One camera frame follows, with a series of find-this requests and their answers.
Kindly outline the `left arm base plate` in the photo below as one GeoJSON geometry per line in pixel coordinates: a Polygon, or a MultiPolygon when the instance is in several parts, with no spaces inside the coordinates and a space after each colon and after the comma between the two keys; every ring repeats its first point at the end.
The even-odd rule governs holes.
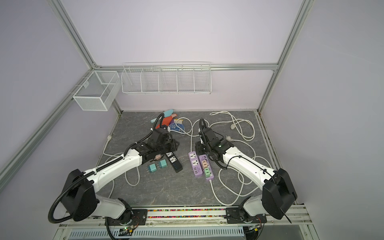
{"type": "Polygon", "coordinates": [[[107,218],[107,223],[109,226],[142,226],[146,224],[147,215],[147,209],[133,209],[118,219],[107,218]]]}

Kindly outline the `purple power strip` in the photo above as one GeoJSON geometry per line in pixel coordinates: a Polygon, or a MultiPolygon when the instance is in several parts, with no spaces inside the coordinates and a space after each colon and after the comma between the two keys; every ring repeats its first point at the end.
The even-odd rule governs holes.
{"type": "Polygon", "coordinates": [[[203,175],[203,170],[200,164],[199,156],[195,151],[189,152],[188,156],[189,156],[195,177],[196,178],[201,177],[203,175]]]}
{"type": "Polygon", "coordinates": [[[207,181],[210,181],[214,178],[214,174],[210,165],[210,161],[207,155],[200,155],[199,160],[203,170],[203,175],[207,181]]]}

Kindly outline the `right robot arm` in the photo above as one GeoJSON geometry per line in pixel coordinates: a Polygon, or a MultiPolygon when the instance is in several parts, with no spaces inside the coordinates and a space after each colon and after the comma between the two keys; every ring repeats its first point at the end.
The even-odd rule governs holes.
{"type": "Polygon", "coordinates": [[[200,127],[199,135],[209,160],[223,170],[238,170],[262,190],[261,196],[248,197],[239,205],[236,220],[251,222],[255,216],[262,214],[277,220],[286,216],[298,196],[284,169],[274,170],[254,161],[226,139],[220,140],[211,128],[200,127]]]}

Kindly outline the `black power strip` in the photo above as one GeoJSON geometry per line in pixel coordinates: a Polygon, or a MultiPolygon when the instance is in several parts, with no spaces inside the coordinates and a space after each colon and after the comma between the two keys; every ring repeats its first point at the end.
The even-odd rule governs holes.
{"type": "Polygon", "coordinates": [[[179,173],[183,170],[183,166],[179,159],[176,157],[176,155],[173,152],[166,153],[166,156],[168,160],[170,161],[171,165],[173,166],[176,173],[179,173]]]}

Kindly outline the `teal usb charger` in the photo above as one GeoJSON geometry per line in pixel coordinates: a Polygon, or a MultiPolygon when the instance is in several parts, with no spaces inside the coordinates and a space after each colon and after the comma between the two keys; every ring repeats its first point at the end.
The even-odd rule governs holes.
{"type": "Polygon", "coordinates": [[[148,170],[150,173],[154,173],[157,170],[156,164],[149,165],[148,170]]]}

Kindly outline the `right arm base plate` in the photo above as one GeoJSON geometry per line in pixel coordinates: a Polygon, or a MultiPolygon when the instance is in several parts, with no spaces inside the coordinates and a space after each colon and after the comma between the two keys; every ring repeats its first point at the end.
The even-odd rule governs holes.
{"type": "Polygon", "coordinates": [[[224,218],[228,224],[264,224],[267,222],[265,215],[261,214],[252,217],[239,207],[226,208],[224,218]]]}

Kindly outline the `green charger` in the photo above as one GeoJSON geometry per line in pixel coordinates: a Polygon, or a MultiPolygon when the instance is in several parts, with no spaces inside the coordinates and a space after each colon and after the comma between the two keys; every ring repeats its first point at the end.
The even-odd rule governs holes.
{"type": "Polygon", "coordinates": [[[205,177],[206,178],[209,178],[211,176],[211,171],[209,168],[204,168],[204,171],[205,171],[205,177]]]}
{"type": "Polygon", "coordinates": [[[167,164],[167,161],[166,161],[165,159],[159,161],[159,167],[160,167],[161,169],[162,169],[162,168],[165,168],[165,167],[167,167],[167,166],[168,166],[168,164],[167,164]]]}

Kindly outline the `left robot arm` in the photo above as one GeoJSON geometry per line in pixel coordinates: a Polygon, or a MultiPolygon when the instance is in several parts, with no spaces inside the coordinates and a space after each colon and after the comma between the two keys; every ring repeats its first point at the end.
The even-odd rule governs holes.
{"type": "Polygon", "coordinates": [[[98,196],[98,191],[156,156],[177,151],[179,145],[166,129],[158,128],[111,161],[84,172],[78,169],[70,172],[62,192],[50,207],[48,221],[58,224],[70,219],[79,222],[88,217],[105,217],[121,225],[129,224],[133,219],[132,207],[123,199],[98,196]]]}

